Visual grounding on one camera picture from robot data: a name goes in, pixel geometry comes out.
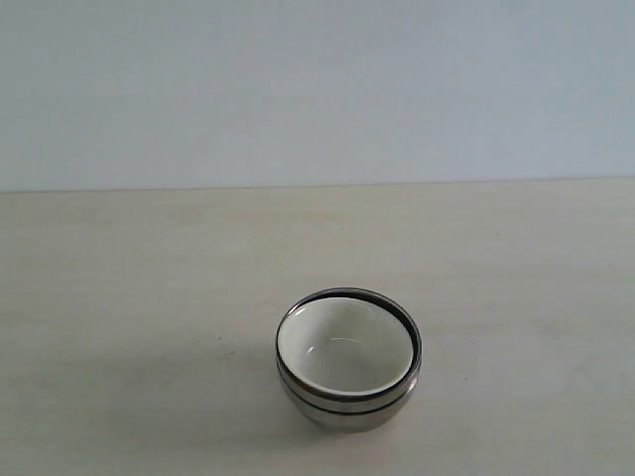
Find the white floral ceramic bowl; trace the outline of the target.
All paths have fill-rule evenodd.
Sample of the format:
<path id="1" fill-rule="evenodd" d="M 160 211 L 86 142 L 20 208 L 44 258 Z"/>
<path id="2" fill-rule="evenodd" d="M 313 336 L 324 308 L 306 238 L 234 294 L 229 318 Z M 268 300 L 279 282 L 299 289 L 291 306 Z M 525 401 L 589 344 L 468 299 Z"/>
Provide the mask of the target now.
<path id="1" fill-rule="evenodd" d="M 398 384 L 410 371 L 416 344 L 389 310 L 350 297 L 300 305 L 277 333 L 278 353 L 301 383 L 342 397 L 366 397 Z"/>

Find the patterned steel bowl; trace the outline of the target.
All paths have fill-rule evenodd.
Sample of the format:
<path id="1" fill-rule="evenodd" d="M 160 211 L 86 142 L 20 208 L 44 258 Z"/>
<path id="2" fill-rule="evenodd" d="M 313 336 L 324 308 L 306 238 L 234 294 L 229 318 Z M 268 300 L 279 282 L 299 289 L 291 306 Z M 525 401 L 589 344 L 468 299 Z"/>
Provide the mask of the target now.
<path id="1" fill-rule="evenodd" d="M 291 312 L 300 305 L 320 299 L 320 298 L 357 298 L 375 303 L 393 314 L 404 323 L 412 335 L 413 342 L 416 344 L 415 362 L 412 364 L 410 371 L 398 384 L 392 388 L 366 397 L 342 397 L 335 394 L 324 393 L 308 387 L 301 383 L 286 368 L 285 364 L 278 353 L 277 333 L 279 326 L 288 317 Z M 326 409 L 328 411 L 342 413 L 361 413 L 372 411 L 377 408 L 384 407 L 396 400 L 412 382 L 412 378 L 419 375 L 421 364 L 423 361 L 423 338 L 414 319 L 394 300 L 385 297 L 379 293 L 361 289 L 361 288 L 331 288 L 320 290 L 309 296 L 303 297 L 295 303 L 282 317 L 275 336 L 275 353 L 279 366 L 279 371 L 283 375 L 284 380 L 289 384 L 291 389 L 296 392 L 303 400 L 310 404 Z"/>

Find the large plain steel bowl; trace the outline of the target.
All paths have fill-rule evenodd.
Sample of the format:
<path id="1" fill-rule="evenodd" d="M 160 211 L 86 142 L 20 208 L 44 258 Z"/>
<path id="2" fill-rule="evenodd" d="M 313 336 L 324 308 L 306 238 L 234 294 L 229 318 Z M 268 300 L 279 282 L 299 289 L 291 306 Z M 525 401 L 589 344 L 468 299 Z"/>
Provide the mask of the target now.
<path id="1" fill-rule="evenodd" d="M 312 423 L 335 432 L 364 432 L 375 429 L 395 417 L 415 393 L 419 377 L 413 377 L 407 389 L 390 404 L 361 413 L 342 413 L 316 407 L 294 392 L 282 374 L 279 375 L 279 380 L 292 404 Z"/>

